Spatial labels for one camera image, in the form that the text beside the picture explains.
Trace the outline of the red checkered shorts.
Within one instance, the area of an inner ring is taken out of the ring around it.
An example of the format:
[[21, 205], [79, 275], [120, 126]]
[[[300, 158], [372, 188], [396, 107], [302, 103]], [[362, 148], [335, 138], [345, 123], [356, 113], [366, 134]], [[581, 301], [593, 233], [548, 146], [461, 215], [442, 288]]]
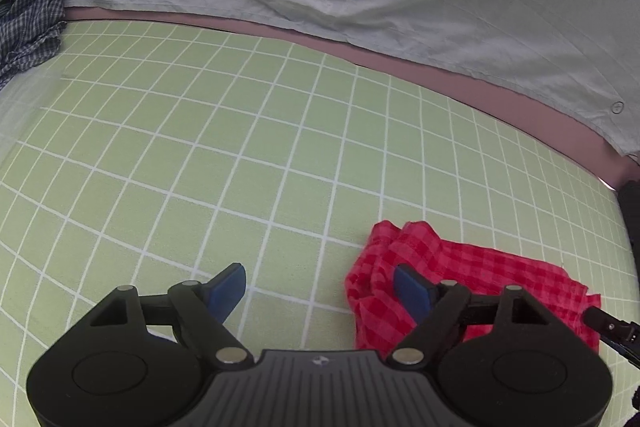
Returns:
[[424, 221], [398, 228], [378, 222], [346, 275], [344, 287], [355, 315], [355, 347], [389, 355], [415, 327], [393, 291], [397, 265], [410, 265], [432, 283], [454, 280], [477, 295], [497, 296], [509, 284], [522, 286], [593, 351], [600, 338], [582, 323], [582, 312], [601, 306], [601, 296], [552, 263], [495, 249], [441, 239]]

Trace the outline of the green grid mat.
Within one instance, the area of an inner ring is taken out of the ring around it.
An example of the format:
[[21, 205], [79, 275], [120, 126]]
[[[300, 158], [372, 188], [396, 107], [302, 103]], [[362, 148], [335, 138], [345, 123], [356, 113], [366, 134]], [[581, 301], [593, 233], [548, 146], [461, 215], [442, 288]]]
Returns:
[[253, 351], [349, 349], [344, 278], [380, 220], [554, 263], [626, 321], [614, 193], [507, 124], [283, 40], [77, 22], [1, 168], [1, 421], [35, 424], [39, 355], [119, 284], [244, 265], [228, 329]]

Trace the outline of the blue checkered garment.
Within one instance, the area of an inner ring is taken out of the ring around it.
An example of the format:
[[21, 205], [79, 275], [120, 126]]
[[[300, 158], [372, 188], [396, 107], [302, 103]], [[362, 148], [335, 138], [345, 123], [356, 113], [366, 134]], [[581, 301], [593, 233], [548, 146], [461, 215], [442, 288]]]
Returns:
[[1, 0], [1, 88], [58, 54], [64, 0]]

